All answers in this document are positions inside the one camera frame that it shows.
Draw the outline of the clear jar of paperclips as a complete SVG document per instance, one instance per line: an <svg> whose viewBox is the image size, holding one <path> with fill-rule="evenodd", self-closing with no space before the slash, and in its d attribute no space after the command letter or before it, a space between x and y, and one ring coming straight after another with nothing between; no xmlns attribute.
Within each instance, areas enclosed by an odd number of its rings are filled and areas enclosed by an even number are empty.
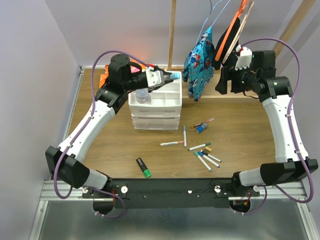
<svg viewBox="0 0 320 240"><path fill-rule="evenodd" d="M147 104L151 103L151 94L149 93L148 88L141 88L135 91L135 98L139 104Z"/></svg>

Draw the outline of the light blue highlighter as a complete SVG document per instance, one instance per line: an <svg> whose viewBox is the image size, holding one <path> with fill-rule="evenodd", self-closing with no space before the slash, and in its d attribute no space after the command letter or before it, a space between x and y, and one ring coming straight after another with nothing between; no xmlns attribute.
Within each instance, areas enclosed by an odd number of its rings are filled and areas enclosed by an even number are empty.
<svg viewBox="0 0 320 240"><path fill-rule="evenodd" d="M172 72L168 77L171 82L175 80L178 81L181 78L181 73L179 71Z"/></svg>

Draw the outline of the white plastic drawer organizer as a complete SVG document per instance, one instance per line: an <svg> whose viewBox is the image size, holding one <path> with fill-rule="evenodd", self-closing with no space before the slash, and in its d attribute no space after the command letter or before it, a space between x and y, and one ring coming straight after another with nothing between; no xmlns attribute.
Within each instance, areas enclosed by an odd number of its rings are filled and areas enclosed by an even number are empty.
<svg viewBox="0 0 320 240"><path fill-rule="evenodd" d="M133 127L136 130L177 130L182 110L182 77L150 92L150 95L150 104L139 104L136 91L128 95Z"/></svg>

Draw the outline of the black green highlighter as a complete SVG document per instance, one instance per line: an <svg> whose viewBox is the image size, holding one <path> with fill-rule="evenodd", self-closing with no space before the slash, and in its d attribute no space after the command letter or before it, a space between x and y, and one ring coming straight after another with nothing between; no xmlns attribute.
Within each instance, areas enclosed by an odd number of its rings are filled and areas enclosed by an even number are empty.
<svg viewBox="0 0 320 240"><path fill-rule="evenodd" d="M151 173L149 171L149 169L147 168L146 164L143 162L143 160L139 157L136 159L137 164L139 165L143 175L146 178L150 178L151 177Z"/></svg>

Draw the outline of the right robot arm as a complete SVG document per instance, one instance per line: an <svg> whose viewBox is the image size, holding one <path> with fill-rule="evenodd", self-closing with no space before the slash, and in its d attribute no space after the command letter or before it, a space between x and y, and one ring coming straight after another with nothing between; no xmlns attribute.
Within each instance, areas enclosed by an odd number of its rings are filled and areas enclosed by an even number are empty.
<svg viewBox="0 0 320 240"><path fill-rule="evenodd" d="M241 196L248 186L297 182L316 171L318 161L309 157L302 143L290 104L294 93L290 80L286 76L276 76L275 52L237 47L223 60L216 91L225 95L228 81L235 94L245 91L257 94L267 113L275 145L275 162L234 173L230 191Z"/></svg>

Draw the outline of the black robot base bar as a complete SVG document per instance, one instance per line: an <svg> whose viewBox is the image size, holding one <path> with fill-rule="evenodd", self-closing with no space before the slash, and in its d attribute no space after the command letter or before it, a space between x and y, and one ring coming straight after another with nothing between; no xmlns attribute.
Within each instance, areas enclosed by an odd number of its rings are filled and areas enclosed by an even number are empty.
<svg viewBox="0 0 320 240"><path fill-rule="evenodd" d="M95 211L113 209L228 208L232 198L258 197L252 186L242 186L232 178L113 178L109 193L92 189L82 196L93 200Z"/></svg>

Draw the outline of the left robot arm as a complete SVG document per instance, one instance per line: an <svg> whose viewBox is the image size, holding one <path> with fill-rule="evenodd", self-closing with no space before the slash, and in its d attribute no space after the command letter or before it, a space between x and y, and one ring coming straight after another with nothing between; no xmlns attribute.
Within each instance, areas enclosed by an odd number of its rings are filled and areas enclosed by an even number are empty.
<svg viewBox="0 0 320 240"><path fill-rule="evenodd" d="M125 104L130 92L151 92L173 82L172 73L123 52L110 59L107 71L105 83L93 95L91 107L78 126L59 146L50 146L45 152L55 182L61 180L75 189L93 188L101 198L110 194L109 176L83 164L94 139Z"/></svg>

